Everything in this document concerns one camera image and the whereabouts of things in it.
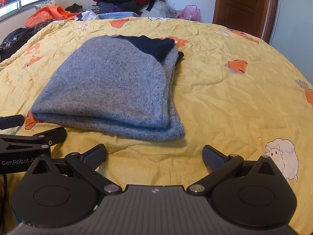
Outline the purple plastic bag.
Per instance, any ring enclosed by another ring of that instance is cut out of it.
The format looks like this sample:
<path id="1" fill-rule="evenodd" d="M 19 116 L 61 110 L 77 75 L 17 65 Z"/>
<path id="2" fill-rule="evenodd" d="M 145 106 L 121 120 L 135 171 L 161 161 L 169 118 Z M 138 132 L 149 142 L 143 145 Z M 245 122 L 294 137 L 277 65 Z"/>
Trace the purple plastic bag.
<path id="1" fill-rule="evenodd" d="M 196 5 L 187 5 L 178 15 L 179 19 L 201 22 L 201 11 Z"/>

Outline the light blue folded blanket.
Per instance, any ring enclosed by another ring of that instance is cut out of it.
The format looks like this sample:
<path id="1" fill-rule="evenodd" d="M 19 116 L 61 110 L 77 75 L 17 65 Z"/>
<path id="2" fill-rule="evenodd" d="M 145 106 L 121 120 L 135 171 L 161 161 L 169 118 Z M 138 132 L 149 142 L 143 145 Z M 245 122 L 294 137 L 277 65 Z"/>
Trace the light blue folded blanket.
<path id="1" fill-rule="evenodd" d="M 98 14 L 98 18 L 101 20 L 105 19 L 122 19 L 122 18 L 129 18 L 129 17 L 136 17 L 138 18 L 139 15 L 134 12 L 109 12 L 109 13 L 101 13 Z"/>

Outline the brown wooden door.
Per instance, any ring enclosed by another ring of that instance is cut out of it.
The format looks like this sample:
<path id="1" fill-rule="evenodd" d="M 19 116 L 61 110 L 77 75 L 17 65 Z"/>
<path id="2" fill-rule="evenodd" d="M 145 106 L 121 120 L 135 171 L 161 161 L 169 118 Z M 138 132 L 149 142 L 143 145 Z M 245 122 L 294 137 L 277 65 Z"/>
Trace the brown wooden door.
<path id="1" fill-rule="evenodd" d="M 279 0 L 215 0 L 213 23 L 270 42 Z"/>

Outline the yellow floral bed quilt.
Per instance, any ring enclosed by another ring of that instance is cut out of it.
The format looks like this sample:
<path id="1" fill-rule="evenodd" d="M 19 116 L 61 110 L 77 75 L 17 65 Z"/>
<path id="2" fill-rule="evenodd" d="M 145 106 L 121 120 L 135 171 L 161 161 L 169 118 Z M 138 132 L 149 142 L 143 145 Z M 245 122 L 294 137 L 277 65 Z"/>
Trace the yellow floral bed quilt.
<path id="1" fill-rule="evenodd" d="M 128 184 L 189 186 L 208 174 L 204 145 L 257 160 L 277 147 L 297 156 L 287 181 L 297 197 L 290 225 L 312 233 L 312 85 L 266 42 L 220 25 L 165 18 L 56 21 L 1 63 L 1 115 L 27 115 L 55 70 L 90 38 L 171 38 L 184 58 L 174 78 L 174 103 L 185 129 L 176 141 L 149 142 L 70 128 L 55 158 L 102 143 L 99 172 Z"/>

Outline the navy and grey knit sweater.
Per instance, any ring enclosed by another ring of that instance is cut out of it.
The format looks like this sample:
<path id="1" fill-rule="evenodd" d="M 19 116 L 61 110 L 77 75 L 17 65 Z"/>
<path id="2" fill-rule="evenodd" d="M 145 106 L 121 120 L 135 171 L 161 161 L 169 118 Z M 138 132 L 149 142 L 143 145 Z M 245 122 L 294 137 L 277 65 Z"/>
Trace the navy and grey knit sweater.
<path id="1" fill-rule="evenodd" d="M 46 123 L 135 139 L 183 138 L 172 97 L 182 58 L 169 38 L 91 38 L 60 65 L 31 113 Z"/>

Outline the orange plastic bag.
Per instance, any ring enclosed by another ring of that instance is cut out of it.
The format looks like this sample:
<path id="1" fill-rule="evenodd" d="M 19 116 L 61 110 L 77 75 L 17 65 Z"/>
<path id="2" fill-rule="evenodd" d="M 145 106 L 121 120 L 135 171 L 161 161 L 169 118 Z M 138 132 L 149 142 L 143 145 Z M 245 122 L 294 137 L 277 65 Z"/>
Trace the orange plastic bag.
<path id="1" fill-rule="evenodd" d="M 32 28 L 38 23 L 46 20 L 60 21 L 60 20 L 73 20 L 78 13 L 66 11 L 61 6 L 47 6 L 37 10 L 25 22 L 26 28 Z"/>

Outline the dark olive bag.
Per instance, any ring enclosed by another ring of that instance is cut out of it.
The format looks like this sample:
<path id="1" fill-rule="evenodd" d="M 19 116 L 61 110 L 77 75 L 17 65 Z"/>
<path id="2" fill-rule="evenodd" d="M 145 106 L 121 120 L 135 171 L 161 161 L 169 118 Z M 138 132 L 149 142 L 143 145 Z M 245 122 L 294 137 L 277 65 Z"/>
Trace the dark olive bag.
<path id="1" fill-rule="evenodd" d="M 71 12 L 71 13 L 80 13 L 82 12 L 82 10 L 83 10 L 82 5 L 78 5 L 76 3 L 65 8 L 65 11 Z"/>

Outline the dark patterned clothes by bed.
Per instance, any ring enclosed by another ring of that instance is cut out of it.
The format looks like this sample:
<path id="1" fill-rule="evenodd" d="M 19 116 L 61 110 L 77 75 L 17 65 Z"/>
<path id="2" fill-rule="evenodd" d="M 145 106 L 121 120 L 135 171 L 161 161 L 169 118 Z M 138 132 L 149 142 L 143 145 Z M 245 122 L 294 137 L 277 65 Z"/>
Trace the dark patterned clothes by bed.
<path id="1" fill-rule="evenodd" d="M 18 28 L 6 36 L 0 46 L 1 61 L 10 58 L 28 40 L 41 29 L 46 27 L 52 19 L 36 24 L 32 28 Z"/>

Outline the white and black crumpled cloth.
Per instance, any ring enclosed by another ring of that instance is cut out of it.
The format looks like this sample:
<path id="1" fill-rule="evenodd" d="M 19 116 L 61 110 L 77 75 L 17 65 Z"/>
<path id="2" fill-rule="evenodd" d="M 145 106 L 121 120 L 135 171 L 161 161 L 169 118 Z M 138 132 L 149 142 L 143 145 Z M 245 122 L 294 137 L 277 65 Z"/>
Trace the white and black crumpled cloth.
<path id="1" fill-rule="evenodd" d="M 98 20 L 99 16 L 95 14 L 91 10 L 80 12 L 75 16 L 74 21 L 90 21 L 90 20 Z"/>

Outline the white wardrobe with decals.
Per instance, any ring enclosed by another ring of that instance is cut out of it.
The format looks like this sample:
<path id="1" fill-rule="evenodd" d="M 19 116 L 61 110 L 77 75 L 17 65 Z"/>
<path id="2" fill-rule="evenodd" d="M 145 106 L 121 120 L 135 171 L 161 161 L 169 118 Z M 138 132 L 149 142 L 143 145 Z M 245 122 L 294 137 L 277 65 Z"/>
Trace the white wardrobe with decals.
<path id="1" fill-rule="evenodd" d="M 270 45 L 312 83 L 312 0 L 279 0 Z"/>

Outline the floral patterned pillow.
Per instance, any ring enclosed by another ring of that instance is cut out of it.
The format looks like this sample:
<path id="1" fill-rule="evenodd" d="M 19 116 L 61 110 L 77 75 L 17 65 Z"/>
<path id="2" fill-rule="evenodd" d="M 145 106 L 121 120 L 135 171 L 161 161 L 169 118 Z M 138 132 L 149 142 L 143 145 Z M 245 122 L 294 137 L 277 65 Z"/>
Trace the floral patterned pillow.
<path id="1" fill-rule="evenodd" d="M 55 6 L 55 5 L 57 5 L 55 0 L 47 0 L 40 4 L 36 4 L 34 7 L 38 11 L 39 9 L 42 9 L 44 7 Z"/>

